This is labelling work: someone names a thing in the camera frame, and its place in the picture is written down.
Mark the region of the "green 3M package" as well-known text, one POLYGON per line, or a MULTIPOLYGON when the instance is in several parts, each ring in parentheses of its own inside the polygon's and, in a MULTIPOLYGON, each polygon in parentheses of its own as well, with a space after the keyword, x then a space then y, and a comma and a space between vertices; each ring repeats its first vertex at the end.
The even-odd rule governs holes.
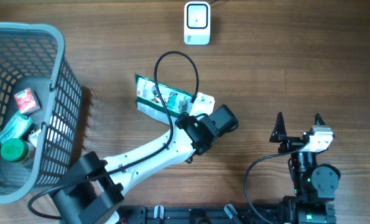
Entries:
POLYGON ((183 112, 190 112, 193 103, 191 102, 192 95, 189 92, 159 83, 161 101, 154 80, 138 74, 135 74, 135 78, 136 104, 139 111, 165 124, 169 124, 169 119, 162 106, 162 101, 165 103, 173 123, 183 112))

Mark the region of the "green lid jar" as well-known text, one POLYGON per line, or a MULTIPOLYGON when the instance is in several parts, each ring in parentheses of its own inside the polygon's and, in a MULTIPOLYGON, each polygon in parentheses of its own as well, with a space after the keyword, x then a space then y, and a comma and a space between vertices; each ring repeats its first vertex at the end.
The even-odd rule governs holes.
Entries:
POLYGON ((1 148, 1 156, 8 162, 20 163, 24 166, 34 162, 36 148, 33 144, 18 139, 8 139, 1 148))

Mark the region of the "teal tissue pack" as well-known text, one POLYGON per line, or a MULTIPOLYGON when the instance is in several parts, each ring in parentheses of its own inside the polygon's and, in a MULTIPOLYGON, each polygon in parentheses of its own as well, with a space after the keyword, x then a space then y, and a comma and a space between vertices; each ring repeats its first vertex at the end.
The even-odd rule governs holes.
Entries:
POLYGON ((23 115, 19 110, 11 117, 0 132, 0 145, 12 138, 21 138, 33 123, 33 119, 23 115))

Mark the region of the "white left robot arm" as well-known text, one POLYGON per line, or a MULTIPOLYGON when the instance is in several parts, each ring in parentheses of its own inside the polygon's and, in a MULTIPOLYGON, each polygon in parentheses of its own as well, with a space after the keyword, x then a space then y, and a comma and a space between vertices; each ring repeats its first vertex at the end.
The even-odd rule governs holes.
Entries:
POLYGON ((124 196, 158 171, 202 155, 222 135, 239 126, 221 105, 211 114, 182 113, 173 130, 137 149, 100 159, 94 151, 80 157, 57 182, 50 198, 61 223, 116 223, 124 196))

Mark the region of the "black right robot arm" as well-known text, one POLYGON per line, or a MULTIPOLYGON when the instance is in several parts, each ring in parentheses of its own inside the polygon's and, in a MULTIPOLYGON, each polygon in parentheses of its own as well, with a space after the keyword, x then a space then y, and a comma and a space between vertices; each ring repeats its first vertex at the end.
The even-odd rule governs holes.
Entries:
POLYGON ((278 113, 270 142, 279 143, 278 153, 290 155, 288 167, 294 183, 294 196, 279 203, 278 223, 335 224, 335 191, 341 173, 329 164, 318 164, 317 155, 328 150, 335 135, 319 114, 315 124, 301 137, 287 135, 284 117, 278 113))

